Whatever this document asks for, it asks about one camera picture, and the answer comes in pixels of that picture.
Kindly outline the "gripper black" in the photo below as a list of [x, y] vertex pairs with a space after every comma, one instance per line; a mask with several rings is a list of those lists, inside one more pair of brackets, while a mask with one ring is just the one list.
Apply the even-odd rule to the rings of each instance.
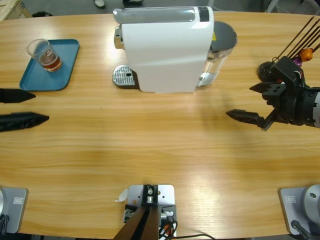
[[263, 118], [256, 112], [232, 109], [226, 112], [232, 119], [256, 125], [265, 131], [275, 122], [295, 126], [315, 126], [314, 87], [299, 83], [291, 89], [284, 83], [260, 82], [249, 89], [262, 94], [266, 103], [273, 106], [272, 112]]

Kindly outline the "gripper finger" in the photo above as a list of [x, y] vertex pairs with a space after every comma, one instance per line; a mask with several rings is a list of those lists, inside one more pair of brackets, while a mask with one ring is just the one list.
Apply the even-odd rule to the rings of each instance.
[[0, 131], [16, 131], [36, 127], [50, 119], [35, 112], [14, 112], [0, 115]]
[[17, 88], [1, 88], [0, 89], [0, 102], [4, 104], [21, 103], [36, 96], [28, 91]]

